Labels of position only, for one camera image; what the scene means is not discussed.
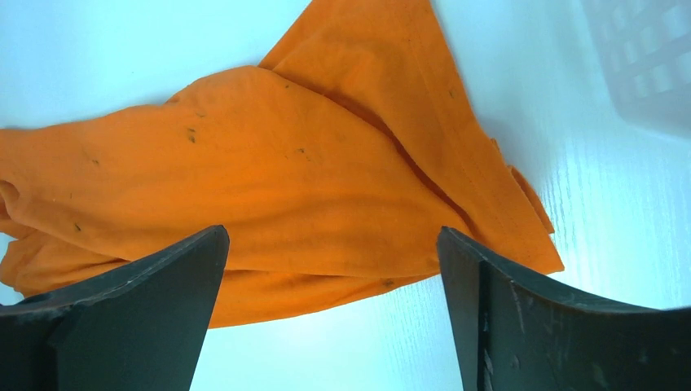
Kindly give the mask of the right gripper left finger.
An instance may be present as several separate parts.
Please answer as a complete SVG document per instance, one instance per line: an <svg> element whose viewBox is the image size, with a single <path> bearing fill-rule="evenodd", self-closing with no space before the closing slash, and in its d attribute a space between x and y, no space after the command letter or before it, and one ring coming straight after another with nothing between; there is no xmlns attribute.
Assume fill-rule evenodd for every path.
<svg viewBox="0 0 691 391"><path fill-rule="evenodd" d="M230 240L211 226L1 308L4 390L187 390Z"/></svg>

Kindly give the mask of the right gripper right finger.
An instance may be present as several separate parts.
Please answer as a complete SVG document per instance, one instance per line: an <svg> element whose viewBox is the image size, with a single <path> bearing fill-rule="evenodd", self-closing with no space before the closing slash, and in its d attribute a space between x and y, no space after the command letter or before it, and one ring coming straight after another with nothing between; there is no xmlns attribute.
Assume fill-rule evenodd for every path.
<svg viewBox="0 0 691 391"><path fill-rule="evenodd" d="M437 250L464 389L689 389L689 308L573 288L450 227Z"/></svg>

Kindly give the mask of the orange t shirt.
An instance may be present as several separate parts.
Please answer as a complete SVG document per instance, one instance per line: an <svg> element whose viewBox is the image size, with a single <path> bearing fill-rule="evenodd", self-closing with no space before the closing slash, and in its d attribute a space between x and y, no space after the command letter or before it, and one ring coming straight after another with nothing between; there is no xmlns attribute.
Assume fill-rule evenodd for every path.
<svg viewBox="0 0 691 391"><path fill-rule="evenodd" d="M256 66L162 104L1 132L1 281L27 297L215 225L231 249L212 327L432 277L444 226L541 274L564 268L427 1L313 1Z"/></svg>

